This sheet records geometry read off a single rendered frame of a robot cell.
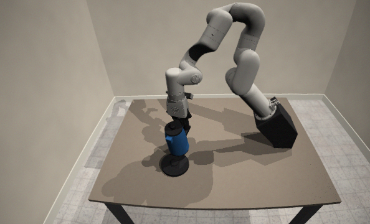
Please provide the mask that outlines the black round disk with center stud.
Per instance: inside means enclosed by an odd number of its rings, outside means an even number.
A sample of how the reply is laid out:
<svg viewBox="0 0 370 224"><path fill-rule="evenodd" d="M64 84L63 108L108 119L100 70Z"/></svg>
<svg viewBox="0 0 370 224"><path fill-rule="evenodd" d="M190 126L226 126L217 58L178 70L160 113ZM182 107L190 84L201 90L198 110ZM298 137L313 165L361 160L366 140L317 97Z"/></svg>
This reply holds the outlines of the black round disk with center stud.
<svg viewBox="0 0 370 224"><path fill-rule="evenodd" d="M161 161L162 171L171 177L183 175L188 168L189 160L185 155L177 157L170 153Z"/></svg>

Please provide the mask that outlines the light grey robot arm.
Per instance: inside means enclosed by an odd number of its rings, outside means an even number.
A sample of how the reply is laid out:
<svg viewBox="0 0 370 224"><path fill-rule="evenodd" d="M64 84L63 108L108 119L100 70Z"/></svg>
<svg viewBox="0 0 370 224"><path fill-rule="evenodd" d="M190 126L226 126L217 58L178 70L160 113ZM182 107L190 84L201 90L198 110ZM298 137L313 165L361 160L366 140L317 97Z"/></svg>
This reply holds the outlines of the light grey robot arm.
<svg viewBox="0 0 370 224"><path fill-rule="evenodd" d="M265 27L263 11L251 3L236 2L211 10L206 22L207 27L201 38L184 54L179 68L170 68L165 73L169 99L179 101L185 96L193 99L193 94L184 92L184 85L201 82L202 72L195 66L196 62L202 55L218 49L233 22L241 22L246 26L234 53L237 68L230 68L225 74L225 80L231 91L239 95L256 113L255 117L259 121L268 120L280 102L266 99L253 83L260 66L260 58L255 49Z"/></svg>

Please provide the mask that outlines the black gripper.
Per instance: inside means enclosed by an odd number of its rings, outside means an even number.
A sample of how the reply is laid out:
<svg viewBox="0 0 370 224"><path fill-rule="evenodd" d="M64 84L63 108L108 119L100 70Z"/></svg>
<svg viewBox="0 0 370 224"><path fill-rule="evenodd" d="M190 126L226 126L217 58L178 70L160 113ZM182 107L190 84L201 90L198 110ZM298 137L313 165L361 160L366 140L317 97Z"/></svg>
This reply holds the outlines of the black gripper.
<svg viewBox="0 0 370 224"><path fill-rule="evenodd" d="M172 117L173 121L176 121L177 118L182 119L181 124L183 127L186 125L186 120L192 117L186 96L179 101L173 101L167 97L166 107L166 112Z"/></svg>

